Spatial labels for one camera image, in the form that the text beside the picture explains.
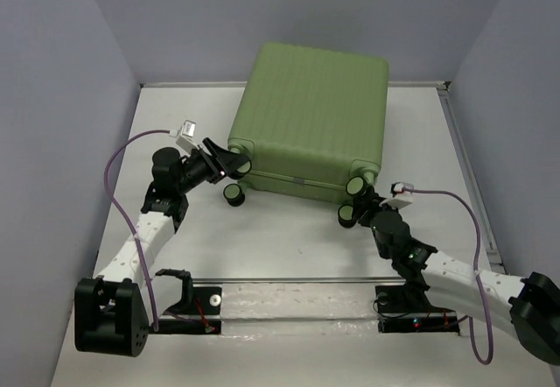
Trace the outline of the green hard-shell suitcase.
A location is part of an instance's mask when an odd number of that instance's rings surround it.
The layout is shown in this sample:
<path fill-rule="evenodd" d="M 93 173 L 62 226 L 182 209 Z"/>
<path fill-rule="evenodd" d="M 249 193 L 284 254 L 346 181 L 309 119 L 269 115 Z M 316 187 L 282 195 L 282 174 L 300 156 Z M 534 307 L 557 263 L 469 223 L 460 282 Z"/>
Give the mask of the green hard-shell suitcase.
<path fill-rule="evenodd" d="M 249 157 L 238 205 L 249 190 L 338 205 L 351 228 L 381 198 L 389 64 L 380 57 L 268 42 L 256 55 L 227 138 Z"/>

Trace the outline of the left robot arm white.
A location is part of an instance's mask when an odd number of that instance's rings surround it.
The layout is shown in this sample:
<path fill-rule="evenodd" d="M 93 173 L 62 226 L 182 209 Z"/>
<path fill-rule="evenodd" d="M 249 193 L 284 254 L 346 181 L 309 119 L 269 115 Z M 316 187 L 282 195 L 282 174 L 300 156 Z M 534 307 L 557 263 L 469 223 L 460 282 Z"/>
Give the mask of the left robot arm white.
<path fill-rule="evenodd" d="M 202 183 L 240 179 L 249 157 L 210 138 L 181 155 L 165 147 L 152 156 L 152 181 L 137 221 L 125 220 L 129 237 L 96 276 L 74 290 L 74 346 L 80 352 L 138 356 L 150 332 L 159 330 L 169 308 L 183 313 L 193 304 L 189 271 L 152 270 L 158 254 L 177 234 L 189 207 L 187 194 Z"/>

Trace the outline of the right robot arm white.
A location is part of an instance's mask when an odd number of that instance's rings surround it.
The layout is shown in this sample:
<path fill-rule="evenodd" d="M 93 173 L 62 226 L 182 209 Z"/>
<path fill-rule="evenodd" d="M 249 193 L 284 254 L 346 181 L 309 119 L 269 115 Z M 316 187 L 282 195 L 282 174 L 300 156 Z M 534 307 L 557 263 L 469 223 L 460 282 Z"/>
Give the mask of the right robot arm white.
<path fill-rule="evenodd" d="M 402 298 L 409 308 L 451 309 L 464 314 L 470 326 L 483 323 L 487 354 L 478 358 L 483 365 L 494 358 L 495 329 L 538 360 L 559 364 L 559 288 L 551 278 L 539 272 L 523 278 L 484 270 L 479 245 L 472 262 L 466 263 L 416 239 L 400 214 L 417 193 L 412 186 L 395 183 L 388 198 L 368 183 L 349 186 L 346 192 L 352 213 L 339 223 L 371 229 L 379 256 L 405 281 Z"/>

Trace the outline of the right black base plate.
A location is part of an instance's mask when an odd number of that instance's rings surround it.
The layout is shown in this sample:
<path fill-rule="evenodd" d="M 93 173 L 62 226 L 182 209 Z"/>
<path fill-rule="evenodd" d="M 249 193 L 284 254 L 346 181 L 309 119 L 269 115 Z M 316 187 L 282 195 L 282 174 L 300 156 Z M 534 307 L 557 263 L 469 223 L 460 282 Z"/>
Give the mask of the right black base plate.
<path fill-rule="evenodd" d="M 382 334 L 460 333 L 462 320 L 455 311 L 432 306 L 410 286 L 376 286 L 372 307 Z"/>

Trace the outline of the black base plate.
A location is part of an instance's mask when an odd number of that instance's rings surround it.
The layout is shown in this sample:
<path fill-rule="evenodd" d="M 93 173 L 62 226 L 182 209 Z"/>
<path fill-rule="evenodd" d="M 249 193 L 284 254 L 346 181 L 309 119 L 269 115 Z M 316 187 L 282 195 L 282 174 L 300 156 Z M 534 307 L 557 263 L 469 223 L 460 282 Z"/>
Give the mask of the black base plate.
<path fill-rule="evenodd" d="M 410 286 L 376 286 L 372 307 L 382 334 L 460 333 L 462 320 L 455 311 L 432 306 Z"/>
<path fill-rule="evenodd" d="M 221 304 L 221 286 L 195 285 L 192 302 L 166 310 L 159 320 L 156 334 L 219 335 Z"/>

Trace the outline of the aluminium rail front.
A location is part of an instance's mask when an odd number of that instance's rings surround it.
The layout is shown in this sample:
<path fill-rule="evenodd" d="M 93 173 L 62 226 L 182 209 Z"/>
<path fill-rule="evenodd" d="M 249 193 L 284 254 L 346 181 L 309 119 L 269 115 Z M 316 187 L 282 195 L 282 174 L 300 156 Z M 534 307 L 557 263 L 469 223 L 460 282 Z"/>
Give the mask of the aluminium rail front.
<path fill-rule="evenodd" d="M 224 284 L 399 284 L 404 279 L 400 277 L 322 277 L 322 278 L 193 278 L 198 285 Z"/>

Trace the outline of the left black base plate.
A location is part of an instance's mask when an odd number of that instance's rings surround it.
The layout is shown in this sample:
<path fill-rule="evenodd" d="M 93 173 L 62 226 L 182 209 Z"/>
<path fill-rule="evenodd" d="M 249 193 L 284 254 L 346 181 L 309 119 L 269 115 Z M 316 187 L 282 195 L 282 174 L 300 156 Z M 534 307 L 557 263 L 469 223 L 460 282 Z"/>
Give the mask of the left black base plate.
<path fill-rule="evenodd" d="M 195 285 L 192 302 L 166 310 L 159 320 L 156 334 L 219 335 L 221 304 L 221 286 Z"/>

